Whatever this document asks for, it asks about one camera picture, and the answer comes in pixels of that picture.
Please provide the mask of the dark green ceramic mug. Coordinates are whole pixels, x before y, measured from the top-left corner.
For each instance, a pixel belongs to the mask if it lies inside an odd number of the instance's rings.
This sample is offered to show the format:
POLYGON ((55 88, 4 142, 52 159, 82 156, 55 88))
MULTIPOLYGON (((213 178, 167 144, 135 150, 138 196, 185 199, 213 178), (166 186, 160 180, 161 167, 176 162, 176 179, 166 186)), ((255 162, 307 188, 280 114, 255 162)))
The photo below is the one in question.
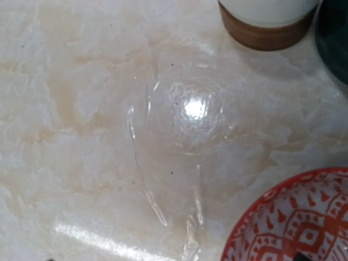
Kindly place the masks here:
POLYGON ((315 23, 315 43, 331 74, 347 85, 347 0, 321 2, 315 23))

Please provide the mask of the brown striped ceramic cup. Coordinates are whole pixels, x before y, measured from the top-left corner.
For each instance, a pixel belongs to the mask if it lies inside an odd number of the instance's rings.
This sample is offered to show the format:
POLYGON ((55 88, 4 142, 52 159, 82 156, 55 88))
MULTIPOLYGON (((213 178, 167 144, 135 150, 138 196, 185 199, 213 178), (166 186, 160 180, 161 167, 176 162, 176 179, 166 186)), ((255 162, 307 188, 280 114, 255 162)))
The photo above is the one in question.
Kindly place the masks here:
POLYGON ((240 44, 259 51, 295 45, 309 31, 317 0, 219 0, 223 25, 240 44))

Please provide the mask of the blue patterned white bowl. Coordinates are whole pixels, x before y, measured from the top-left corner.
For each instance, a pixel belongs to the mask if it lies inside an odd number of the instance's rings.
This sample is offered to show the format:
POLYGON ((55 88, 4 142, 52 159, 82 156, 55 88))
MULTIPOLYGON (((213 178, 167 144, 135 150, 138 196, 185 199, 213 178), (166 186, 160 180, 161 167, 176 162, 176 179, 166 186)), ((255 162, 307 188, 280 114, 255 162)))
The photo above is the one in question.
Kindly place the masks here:
POLYGON ((347 260, 347 168, 308 171, 258 198, 221 260, 347 260))

